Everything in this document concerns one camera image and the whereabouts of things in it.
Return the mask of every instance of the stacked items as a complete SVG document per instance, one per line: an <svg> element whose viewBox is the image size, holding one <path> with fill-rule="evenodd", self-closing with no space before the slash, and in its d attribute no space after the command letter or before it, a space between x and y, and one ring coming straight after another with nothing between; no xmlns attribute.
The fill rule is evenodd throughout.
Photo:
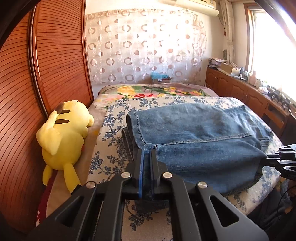
<svg viewBox="0 0 296 241"><path fill-rule="evenodd" d="M209 66L213 69L218 69L221 66L221 63L226 63L227 60L218 59L218 58L209 58Z"/></svg>

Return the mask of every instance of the wooden sliding door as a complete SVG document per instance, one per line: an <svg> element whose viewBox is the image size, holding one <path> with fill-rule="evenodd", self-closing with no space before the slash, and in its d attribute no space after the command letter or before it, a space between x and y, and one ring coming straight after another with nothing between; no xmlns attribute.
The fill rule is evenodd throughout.
<svg viewBox="0 0 296 241"><path fill-rule="evenodd" d="M84 51L84 0L43 0L0 49L0 211L35 226L45 163L35 134L59 102L93 101Z"/></svg>

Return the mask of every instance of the air conditioner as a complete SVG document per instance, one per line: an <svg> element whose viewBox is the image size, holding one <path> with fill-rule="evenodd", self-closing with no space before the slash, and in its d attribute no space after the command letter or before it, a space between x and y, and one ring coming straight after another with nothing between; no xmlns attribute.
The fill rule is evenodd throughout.
<svg viewBox="0 0 296 241"><path fill-rule="evenodd" d="M194 12L201 12L210 16L217 16L219 11L216 9L215 0L158 0L161 3L176 7L187 8Z"/></svg>

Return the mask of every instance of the box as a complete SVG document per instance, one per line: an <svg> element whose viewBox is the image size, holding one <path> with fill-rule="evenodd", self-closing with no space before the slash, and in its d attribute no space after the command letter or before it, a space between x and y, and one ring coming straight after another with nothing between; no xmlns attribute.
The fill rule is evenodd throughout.
<svg viewBox="0 0 296 241"><path fill-rule="evenodd" d="M220 69L229 73L230 75L239 76L239 73L240 73L240 69L233 68L230 65L225 64L225 63L221 63Z"/></svg>
<svg viewBox="0 0 296 241"><path fill-rule="evenodd" d="M170 78L166 79L153 79L153 84L166 84L170 83Z"/></svg>

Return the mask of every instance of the blue denim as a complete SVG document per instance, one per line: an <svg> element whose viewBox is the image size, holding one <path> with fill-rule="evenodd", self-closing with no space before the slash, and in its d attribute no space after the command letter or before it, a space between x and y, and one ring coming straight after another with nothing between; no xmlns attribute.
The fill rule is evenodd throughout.
<svg viewBox="0 0 296 241"><path fill-rule="evenodd" d="M128 159L144 151L143 198L151 199L149 152L184 181L205 181L230 194L254 184L273 134L245 106L221 110L204 104L158 107L127 115L123 140Z"/></svg>

